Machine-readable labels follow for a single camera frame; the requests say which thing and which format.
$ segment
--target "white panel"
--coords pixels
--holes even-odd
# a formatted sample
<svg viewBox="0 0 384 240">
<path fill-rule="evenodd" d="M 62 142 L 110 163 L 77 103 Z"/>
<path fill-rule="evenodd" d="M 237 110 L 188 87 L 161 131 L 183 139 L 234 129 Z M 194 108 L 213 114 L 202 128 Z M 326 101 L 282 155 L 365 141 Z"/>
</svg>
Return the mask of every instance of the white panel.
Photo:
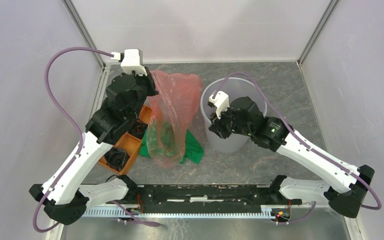
<svg viewBox="0 0 384 240">
<path fill-rule="evenodd" d="M 361 210 L 359 222 L 365 239 L 384 239 L 384 1 L 340 1 L 303 73 L 328 150 L 375 170 L 383 208 Z"/>
<path fill-rule="evenodd" d="M 32 184 L 52 176 L 78 142 L 44 86 L 48 60 L 84 46 L 61 1 L 0 0 L 0 240 L 43 239 L 32 217 Z M 86 124 L 99 67 L 91 53 L 71 52 L 50 70 L 55 97 L 80 126 Z M 42 211 L 39 225 L 49 226 Z"/>
<path fill-rule="evenodd" d="M 73 2 L 99 49 L 150 63 L 296 60 L 329 0 Z"/>
</svg>

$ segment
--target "trash can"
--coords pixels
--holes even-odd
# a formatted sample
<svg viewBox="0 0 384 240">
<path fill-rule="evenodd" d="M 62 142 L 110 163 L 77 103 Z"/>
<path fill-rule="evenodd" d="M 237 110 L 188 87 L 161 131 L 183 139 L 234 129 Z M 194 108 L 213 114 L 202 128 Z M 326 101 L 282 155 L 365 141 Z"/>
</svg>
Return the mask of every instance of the trash can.
<svg viewBox="0 0 384 240">
<path fill-rule="evenodd" d="M 201 95 L 200 109 L 204 118 L 206 139 L 209 144 L 219 152 L 233 153 L 241 149 L 250 137 L 239 134 L 231 134 L 230 137 L 222 139 L 208 129 L 211 125 L 210 115 L 215 112 L 214 108 L 207 105 L 208 99 L 220 87 L 223 80 L 224 78 L 219 79 L 205 88 Z M 238 77 L 230 77 L 221 87 L 220 91 L 229 95 L 229 104 L 237 98 L 246 96 L 250 97 L 251 100 L 257 104 L 260 112 L 266 116 L 267 103 L 264 101 L 263 97 L 260 95 L 252 82 Z"/>
</svg>

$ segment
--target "orange box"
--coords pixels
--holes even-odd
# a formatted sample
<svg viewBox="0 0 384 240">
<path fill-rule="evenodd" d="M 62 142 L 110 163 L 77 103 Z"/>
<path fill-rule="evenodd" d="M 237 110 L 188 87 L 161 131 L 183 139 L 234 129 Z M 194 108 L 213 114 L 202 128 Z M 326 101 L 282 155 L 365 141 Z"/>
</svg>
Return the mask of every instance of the orange box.
<svg viewBox="0 0 384 240">
<path fill-rule="evenodd" d="M 144 123 L 149 124 L 151 119 L 152 110 L 148 106 L 143 106 L 139 113 L 139 119 Z M 108 166 L 107 160 L 105 157 L 101 157 L 98 161 L 98 164 L 104 166 L 105 168 L 113 171 L 118 175 L 125 175 L 132 168 L 133 164 L 136 162 L 136 158 L 139 155 L 139 150 L 141 149 L 142 140 L 130 135 L 129 133 L 125 133 L 118 142 L 114 145 L 115 148 L 124 149 L 127 154 L 130 156 L 127 160 L 126 165 L 123 167 L 121 171 L 117 171 L 116 169 Z"/>
</svg>

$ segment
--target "translucent plastic bag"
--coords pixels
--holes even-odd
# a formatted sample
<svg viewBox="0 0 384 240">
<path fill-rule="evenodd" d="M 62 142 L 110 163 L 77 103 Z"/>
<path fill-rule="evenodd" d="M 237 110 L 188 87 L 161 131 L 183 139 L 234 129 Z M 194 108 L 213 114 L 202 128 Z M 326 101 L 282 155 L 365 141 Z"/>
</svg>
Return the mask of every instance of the translucent plastic bag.
<svg viewBox="0 0 384 240">
<path fill-rule="evenodd" d="M 158 165 L 169 167 L 183 159 L 186 132 L 200 106 L 203 84 L 195 74 L 151 74 L 159 94 L 148 98 L 152 115 L 146 145 Z"/>
</svg>

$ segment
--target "purple cable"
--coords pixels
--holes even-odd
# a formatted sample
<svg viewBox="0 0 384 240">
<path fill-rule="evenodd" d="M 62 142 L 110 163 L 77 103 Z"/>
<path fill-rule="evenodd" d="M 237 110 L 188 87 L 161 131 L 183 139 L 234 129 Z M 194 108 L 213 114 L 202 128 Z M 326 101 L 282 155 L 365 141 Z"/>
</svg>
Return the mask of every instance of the purple cable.
<svg viewBox="0 0 384 240">
<path fill-rule="evenodd" d="M 313 214 L 314 209 L 316 209 L 316 202 L 312 203 L 310 211 L 308 211 L 307 214 L 305 214 L 303 217 L 300 217 L 300 218 L 293 220 L 293 221 L 286 221 L 286 222 L 279 222 L 278 221 L 277 225 L 289 225 L 289 224 L 295 224 L 295 223 L 301 222 L 302 220 L 305 220 L 308 217 L 310 217 L 310 215 Z"/>
<path fill-rule="evenodd" d="M 250 76 L 249 74 L 245 73 L 245 72 L 232 72 L 231 74 L 227 75 L 227 77 L 223 80 L 223 82 L 221 83 L 220 87 L 217 89 L 217 91 L 215 91 L 214 95 L 213 96 L 216 96 L 216 94 L 220 91 L 220 89 L 222 88 L 223 84 L 225 84 L 225 82 L 231 78 L 232 76 L 234 75 L 240 75 L 240 76 L 244 76 L 246 77 L 249 81 L 252 82 L 252 84 L 254 84 L 255 88 L 258 90 L 259 94 L 262 96 L 262 98 L 264 99 L 264 101 L 267 103 L 267 105 L 279 116 L 280 120 L 284 123 L 284 125 L 286 126 L 287 130 L 290 132 L 290 134 L 292 134 L 292 136 L 298 140 L 302 145 L 304 145 L 307 149 L 310 149 L 310 145 L 308 145 L 305 141 L 303 141 L 299 136 L 297 136 L 294 132 L 294 130 L 292 130 L 292 128 L 289 126 L 288 122 L 286 121 L 286 117 L 282 115 L 282 113 L 280 111 L 278 111 L 270 102 L 269 100 L 267 99 L 266 95 L 264 94 L 264 92 L 261 90 L 261 88 L 258 86 L 256 80 Z M 364 185 L 364 187 L 366 187 L 368 189 L 368 191 L 371 193 L 371 195 L 373 196 L 373 198 L 376 200 L 376 203 L 377 203 L 377 206 L 368 206 L 368 205 L 361 205 L 362 208 L 366 208 L 366 209 L 370 209 L 370 210 L 379 210 L 382 208 L 382 203 L 381 203 L 381 200 L 379 199 L 378 195 L 375 193 L 375 191 L 372 189 L 372 187 L 370 187 L 369 184 L 367 184 L 366 181 L 364 181 L 360 176 L 356 175 L 355 173 L 351 172 L 350 170 L 346 169 L 344 166 L 342 166 L 341 164 L 337 163 L 336 161 L 332 160 L 330 157 L 328 156 L 325 156 L 323 153 L 317 151 L 316 149 L 314 148 L 311 148 L 310 149 L 313 153 L 317 154 L 318 156 L 320 156 L 321 158 L 327 160 L 329 163 L 335 165 L 336 167 L 338 167 L 339 169 L 341 169 L 342 171 L 346 172 L 347 174 L 353 176 L 355 179 L 357 179 L 360 183 L 362 183 Z"/>
<path fill-rule="evenodd" d="M 93 48 L 89 48 L 89 47 L 82 47 L 82 46 L 76 46 L 76 47 L 70 47 L 70 48 L 66 48 L 64 50 L 61 50 L 59 51 L 58 53 L 56 53 L 50 60 L 49 62 L 46 64 L 46 68 L 45 68 L 45 74 L 44 74 L 44 80 L 45 80 L 45 86 L 46 86 L 46 91 L 47 91 L 47 94 L 49 95 L 50 99 L 52 100 L 53 104 L 55 104 L 55 106 L 58 108 L 58 110 L 61 111 L 61 113 L 70 121 L 70 123 L 74 126 L 74 128 L 76 129 L 77 133 L 78 133 L 78 138 L 79 138 L 79 141 L 78 141 L 78 148 L 77 148 L 77 151 L 75 152 L 75 155 L 72 157 L 72 159 L 68 162 L 68 164 L 62 169 L 62 171 L 58 174 L 58 176 L 56 176 L 55 180 L 52 182 L 52 184 L 49 186 L 49 188 L 54 188 L 55 185 L 57 185 L 58 181 L 61 179 L 61 177 L 64 175 L 64 173 L 70 168 L 70 166 L 74 163 L 74 161 L 76 160 L 76 155 L 80 154 L 80 151 L 82 150 L 82 146 L 83 146 L 83 136 L 82 136 L 82 130 L 80 130 L 80 127 L 79 125 L 73 120 L 73 118 L 64 110 L 64 108 L 58 103 L 58 101 L 55 99 L 54 97 L 54 94 L 52 93 L 51 91 L 51 87 L 49 85 L 49 70 L 51 68 L 51 65 L 52 63 L 61 55 L 65 54 L 65 53 L 68 53 L 68 52 L 71 52 L 71 51 L 78 51 L 78 50 L 82 50 L 82 51 L 88 51 L 88 52 L 94 52 L 94 53 L 98 53 L 98 54 L 102 54 L 102 55 L 105 55 L 105 56 L 109 56 L 109 57 L 114 57 L 114 55 L 112 55 L 111 53 L 108 53 L 108 52 L 105 52 L 105 51 L 101 51 L 101 50 L 96 50 L 96 49 L 93 49 Z M 49 194 L 51 193 L 51 191 L 46 191 L 46 193 L 43 195 L 43 197 L 40 199 L 39 203 L 37 204 L 36 206 L 36 209 L 34 210 L 34 215 L 33 215 L 33 228 L 34 230 L 36 230 L 37 232 L 39 233 L 46 233 L 52 229 L 54 229 L 59 223 L 55 223 L 53 226 L 49 227 L 49 228 L 46 228 L 46 229 L 41 229 L 38 227 L 38 223 L 37 223 L 37 220 L 38 220 L 38 214 L 39 214 L 39 210 L 41 209 L 41 206 L 42 204 L 44 203 L 45 199 L 49 196 Z"/>
<path fill-rule="evenodd" d="M 113 204 L 119 206 L 121 209 L 123 209 L 123 211 L 129 215 L 134 221 L 127 221 L 126 223 L 127 224 L 143 224 L 145 226 L 148 226 L 148 227 L 153 227 L 153 228 L 156 228 L 156 227 L 159 227 L 161 226 L 160 223 L 158 222 L 155 222 L 155 221 L 142 221 L 140 220 L 139 218 L 135 217 L 133 214 L 131 214 L 129 211 L 127 211 L 120 203 L 118 203 L 117 201 L 111 201 Z"/>
</svg>

